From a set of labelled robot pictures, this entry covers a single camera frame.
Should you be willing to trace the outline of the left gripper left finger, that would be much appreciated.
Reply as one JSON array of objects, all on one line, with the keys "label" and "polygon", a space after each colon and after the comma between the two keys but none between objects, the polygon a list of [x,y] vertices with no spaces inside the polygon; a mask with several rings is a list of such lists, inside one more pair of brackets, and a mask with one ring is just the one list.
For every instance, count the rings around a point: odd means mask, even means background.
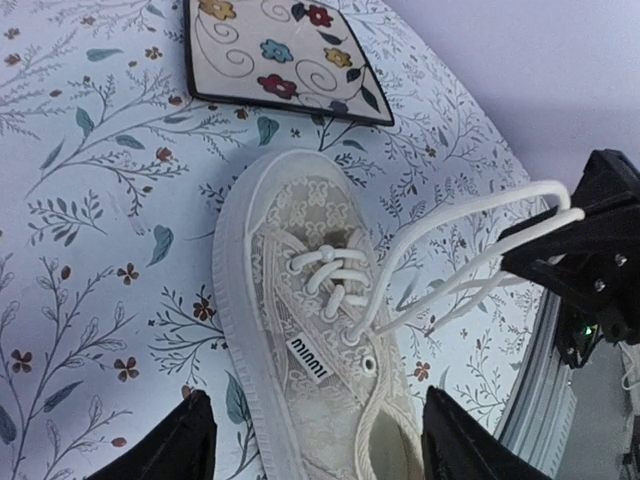
[{"label": "left gripper left finger", "polygon": [[92,480],[211,480],[216,423],[210,397],[193,391],[126,453],[90,475]]}]

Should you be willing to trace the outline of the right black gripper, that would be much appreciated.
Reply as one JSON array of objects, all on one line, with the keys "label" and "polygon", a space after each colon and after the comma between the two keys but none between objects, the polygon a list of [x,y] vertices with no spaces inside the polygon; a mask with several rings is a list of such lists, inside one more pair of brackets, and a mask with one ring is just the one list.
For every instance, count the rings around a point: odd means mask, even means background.
[{"label": "right black gripper", "polygon": [[509,250],[501,269],[533,280],[594,315],[608,342],[636,345],[639,242],[599,240],[597,213],[639,203],[639,170],[619,150],[593,150],[571,203],[586,212],[583,220]]}]

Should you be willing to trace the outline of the white shoelace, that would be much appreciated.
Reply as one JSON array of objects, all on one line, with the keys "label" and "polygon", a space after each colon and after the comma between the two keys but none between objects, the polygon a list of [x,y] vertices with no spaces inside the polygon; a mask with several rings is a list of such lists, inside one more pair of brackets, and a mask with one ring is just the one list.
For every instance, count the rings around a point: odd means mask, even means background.
[{"label": "white shoelace", "polygon": [[[535,220],[530,226],[522,225],[519,231],[508,233],[505,238],[492,244],[481,245],[473,239],[468,247],[460,245],[462,236],[457,229],[459,219],[469,217],[476,226],[488,226],[493,210],[545,195],[554,196],[558,200],[555,211],[545,212],[548,215],[546,219]],[[436,327],[444,326],[473,309],[494,288],[522,283],[522,274],[508,273],[505,267],[499,267],[497,263],[503,262],[506,254],[516,248],[557,232],[563,227],[580,223],[585,218],[585,210],[571,204],[570,195],[564,185],[557,181],[537,181],[519,189],[474,198],[457,205],[443,206],[416,220],[397,233],[386,256],[386,262],[375,277],[368,277],[358,269],[367,260],[364,250],[359,247],[335,248],[323,244],[314,250],[291,257],[287,268],[293,274],[302,272],[309,265],[315,268],[304,284],[304,291],[309,296],[316,295],[321,285],[328,281],[336,284],[328,300],[319,310],[322,321],[334,323],[338,311],[344,307],[363,309],[357,319],[339,331],[342,341],[348,346],[354,346],[367,332],[376,336],[391,334],[450,294],[456,295],[459,291],[468,290],[474,292],[467,303],[439,318],[435,323]],[[449,261],[450,276],[431,287],[429,293],[420,298],[413,296],[415,285],[408,285],[396,306],[399,315],[391,322],[376,326],[374,320],[383,306],[386,289],[395,268],[406,252],[423,237],[429,239],[429,245],[438,252],[440,258]]]}]

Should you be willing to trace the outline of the cream lace sneaker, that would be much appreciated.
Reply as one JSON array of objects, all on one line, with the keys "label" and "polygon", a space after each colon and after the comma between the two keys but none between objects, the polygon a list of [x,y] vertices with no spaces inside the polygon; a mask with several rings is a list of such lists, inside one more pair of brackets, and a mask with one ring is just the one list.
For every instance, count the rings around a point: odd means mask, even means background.
[{"label": "cream lace sneaker", "polygon": [[213,292],[266,476],[421,479],[409,393],[370,236],[343,172],[293,150],[226,197]]}]

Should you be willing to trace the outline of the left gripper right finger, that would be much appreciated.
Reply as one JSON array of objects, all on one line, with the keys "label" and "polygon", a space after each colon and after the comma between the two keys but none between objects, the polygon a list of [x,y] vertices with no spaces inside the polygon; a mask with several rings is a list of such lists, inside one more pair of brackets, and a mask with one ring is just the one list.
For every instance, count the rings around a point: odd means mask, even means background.
[{"label": "left gripper right finger", "polygon": [[549,479],[503,446],[442,389],[428,389],[422,419],[427,480]]}]

